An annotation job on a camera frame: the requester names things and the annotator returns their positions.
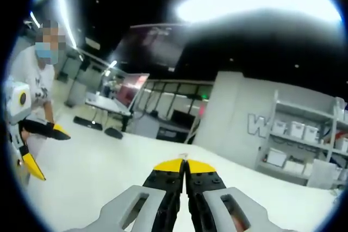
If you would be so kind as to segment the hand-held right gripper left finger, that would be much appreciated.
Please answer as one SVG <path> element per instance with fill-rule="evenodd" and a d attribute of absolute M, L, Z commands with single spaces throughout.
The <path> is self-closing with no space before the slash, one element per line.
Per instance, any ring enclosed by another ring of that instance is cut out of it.
<path fill-rule="evenodd" d="M 173 231 L 180 209 L 185 160 L 156 165 L 143 185 L 132 185 L 105 204 L 81 231 Z"/>

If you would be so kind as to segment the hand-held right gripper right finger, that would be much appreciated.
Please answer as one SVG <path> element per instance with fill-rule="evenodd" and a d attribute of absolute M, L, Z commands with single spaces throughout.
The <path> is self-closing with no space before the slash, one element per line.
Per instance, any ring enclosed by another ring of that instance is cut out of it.
<path fill-rule="evenodd" d="M 235 187 L 226 187 L 211 165 L 188 159 L 186 189 L 197 231 L 272 231 L 264 207 Z"/>

